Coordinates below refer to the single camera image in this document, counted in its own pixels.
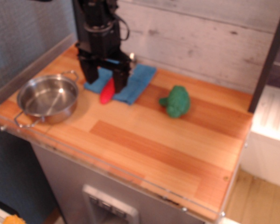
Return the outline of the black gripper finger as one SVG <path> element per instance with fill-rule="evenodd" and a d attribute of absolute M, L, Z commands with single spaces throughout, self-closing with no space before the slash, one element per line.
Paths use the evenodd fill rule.
<path fill-rule="evenodd" d="M 93 61 L 81 60 L 80 65 L 84 73 L 85 79 L 92 84 L 98 79 L 98 67 Z"/>
<path fill-rule="evenodd" d="M 115 92 L 121 92 L 126 87 L 129 78 L 129 67 L 116 67 L 112 70 Z"/>

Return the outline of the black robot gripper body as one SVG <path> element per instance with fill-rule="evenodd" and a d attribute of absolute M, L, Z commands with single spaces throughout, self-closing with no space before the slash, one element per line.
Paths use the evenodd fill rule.
<path fill-rule="evenodd" d="M 129 67 L 130 57 L 120 49 L 121 39 L 118 27 L 109 30 L 89 30 L 83 27 L 78 32 L 78 59 L 94 67 Z"/>

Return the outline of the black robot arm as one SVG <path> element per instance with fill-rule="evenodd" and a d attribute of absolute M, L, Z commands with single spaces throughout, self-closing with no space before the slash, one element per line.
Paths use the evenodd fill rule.
<path fill-rule="evenodd" d="M 121 51 L 120 21 L 115 0 L 74 0 L 78 59 L 85 79 L 98 79 L 98 68 L 112 71 L 115 93 L 127 85 L 131 59 Z"/>

